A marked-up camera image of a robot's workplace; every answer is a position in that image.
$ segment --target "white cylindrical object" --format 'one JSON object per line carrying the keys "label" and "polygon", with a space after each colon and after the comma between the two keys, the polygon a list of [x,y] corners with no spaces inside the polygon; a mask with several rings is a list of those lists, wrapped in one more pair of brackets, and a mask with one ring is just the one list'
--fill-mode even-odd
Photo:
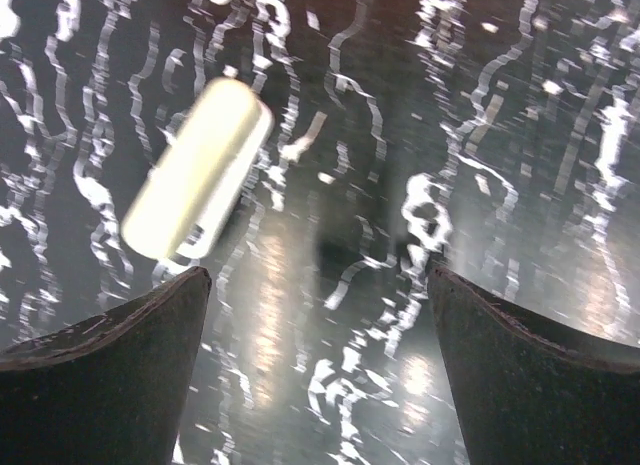
{"label": "white cylindrical object", "polygon": [[260,116],[260,102],[247,85],[212,81],[129,209],[125,242],[155,260],[173,255]]}

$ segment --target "motion-blurred object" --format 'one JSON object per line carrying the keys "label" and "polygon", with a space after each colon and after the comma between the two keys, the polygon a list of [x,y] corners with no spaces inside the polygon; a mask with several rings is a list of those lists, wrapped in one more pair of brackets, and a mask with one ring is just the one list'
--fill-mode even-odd
{"label": "motion-blurred object", "polygon": [[[206,256],[272,127],[270,110],[247,85],[213,80],[131,205],[122,225],[125,242],[154,260],[176,252]],[[202,235],[195,245],[183,243],[194,225]]]}
{"label": "motion-blurred object", "polygon": [[0,463],[171,463],[210,290],[194,267],[0,353]]}
{"label": "motion-blurred object", "polygon": [[431,273],[429,296],[472,465],[640,463],[640,349],[443,268]]}

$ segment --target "glossy surface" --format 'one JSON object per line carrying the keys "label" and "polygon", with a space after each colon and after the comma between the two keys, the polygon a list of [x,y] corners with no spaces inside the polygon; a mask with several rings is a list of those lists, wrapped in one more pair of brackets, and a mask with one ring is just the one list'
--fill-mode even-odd
{"label": "glossy surface", "polygon": [[[0,0],[2,345],[191,264],[136,255],[119,220],[205,82],[237,75],[276,126],[201,261],[175,462],[466,463],[428,250],[638,344],[638,1]],[[395,279],[367,205],[388,170]]]}

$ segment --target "dark floor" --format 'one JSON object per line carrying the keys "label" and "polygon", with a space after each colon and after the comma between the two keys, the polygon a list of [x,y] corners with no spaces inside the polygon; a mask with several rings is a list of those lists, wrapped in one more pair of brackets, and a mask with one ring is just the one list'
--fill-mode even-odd
{"label": "dark floor", "polygon": [[[277,122],[201,263],[215,289],[175,463],[467,463],[432,251],[638,345],[639,5],[0,0],[0,345],[193,265],[137,256],[118,224],[195,94],[237,74]],[[388,170],[398,267],[369,200]]]}

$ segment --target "reflective surface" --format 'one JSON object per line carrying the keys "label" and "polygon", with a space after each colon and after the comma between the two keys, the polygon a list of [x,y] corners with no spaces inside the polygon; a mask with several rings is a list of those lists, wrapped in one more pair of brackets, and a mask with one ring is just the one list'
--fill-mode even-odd
{"label": "reflective surface", "polygon": [[[235,75],[276,128],[201,263],[175,463],[466,463],[430,251],[638,344],[639,1],[0,0],[0,344],[191,265],[118,224],[205,82]],[[409,224],[398,267],[380,193]]]}

